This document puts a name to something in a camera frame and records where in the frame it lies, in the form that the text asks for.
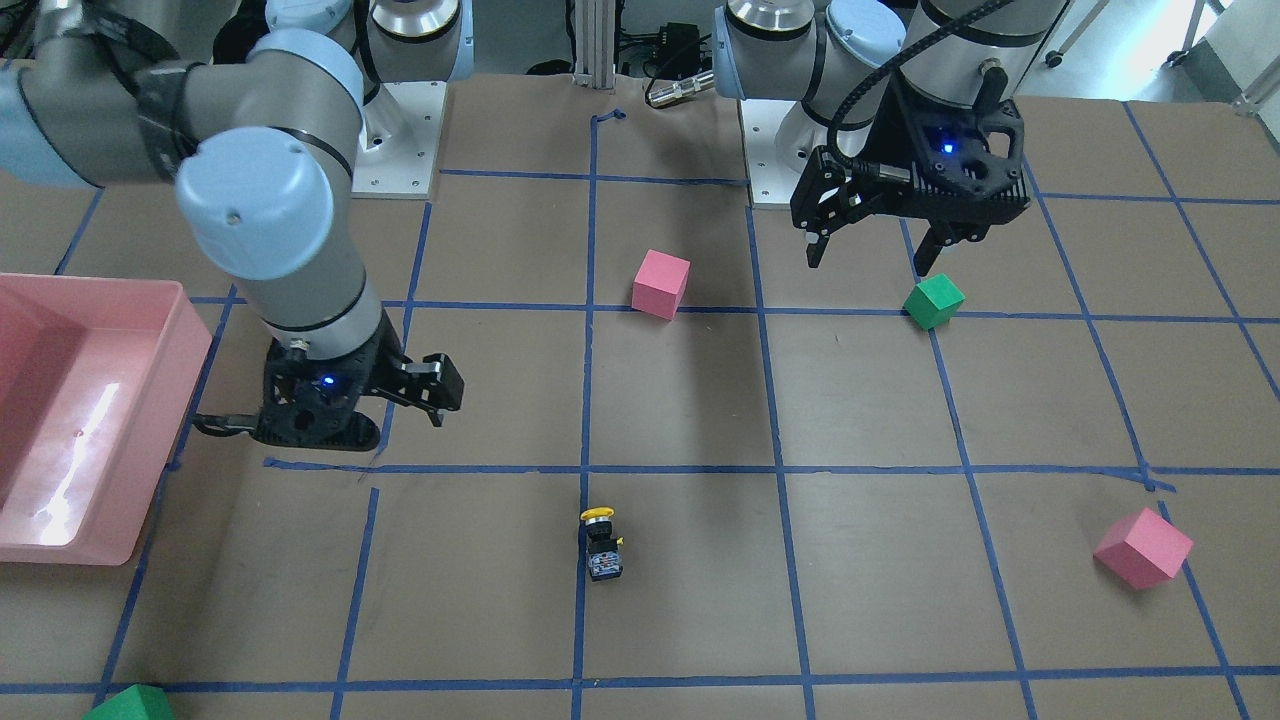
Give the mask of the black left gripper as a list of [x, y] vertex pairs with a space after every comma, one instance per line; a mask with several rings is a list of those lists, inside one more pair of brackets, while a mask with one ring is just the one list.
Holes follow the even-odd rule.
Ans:
[[1025, 126], [1005, 96], [1005, 79], [983, 79], [974, 106], [937, 102], [905, 79], [891, 79], [863, 150], [851, 167], [815, 147], [790, 201], [805, 231], [806, 265], [817, 269], [832, 236], [864, 217], [929, 220], [911, 263], [929, 275], [957, 224], [1002, 225], [1029, 205], [1021, 169]]

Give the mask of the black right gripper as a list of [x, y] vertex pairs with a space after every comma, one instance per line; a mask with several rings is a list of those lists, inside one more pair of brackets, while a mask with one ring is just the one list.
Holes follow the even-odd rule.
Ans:
[[381, 430], [357, 410], [366, 396], [416, 407], [442, 428], [445, 414], [461, 410], [465, 379], [448, 354], [411, 361], [390, 325], [379, 325], [356, 350], [328, 360], [311, 357], [300, 342], [273, 340], [250, 436], [280, 447], [374, 450]]

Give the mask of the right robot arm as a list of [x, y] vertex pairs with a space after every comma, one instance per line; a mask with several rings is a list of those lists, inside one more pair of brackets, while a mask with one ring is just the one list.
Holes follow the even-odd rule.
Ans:
[[445, 354], [413, 360], [348, 227], [369, 108], [383, 85], [474, 69], [468, 1], [269, 1], [241, 61], [177, 47], [179, 6], [40, 1], [32, 67], [3, 74], [3, 168], [32, 184], [165, 182], [206, 258], [271, 334], [260, 410], [196, 414], [206, 436], [362, 452], [358, 401], [439, 427], [465, 383]]

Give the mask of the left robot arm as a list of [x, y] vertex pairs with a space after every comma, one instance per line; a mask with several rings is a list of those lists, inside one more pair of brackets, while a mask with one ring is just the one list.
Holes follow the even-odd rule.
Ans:
[[1014, 94], [1064, 1], [727, 1], [716, 12], [716, 87], [790, 101], [782, 149], [792, 224], [818, 266], [868, 217], [923, 219], [913, 263], [980, 242], [1029, 205], [1027, 127]]

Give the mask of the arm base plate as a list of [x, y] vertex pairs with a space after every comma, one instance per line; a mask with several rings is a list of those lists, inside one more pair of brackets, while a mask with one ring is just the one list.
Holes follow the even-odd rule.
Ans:
[[786, 210], [808, 156], [826, 142], [826, 127], [799, 101], [746, 99], [739, 110], [751, 205]]
[[448, 83], [384, 83], [364, 108], [356, 199], [428, 200], [436, 170]]

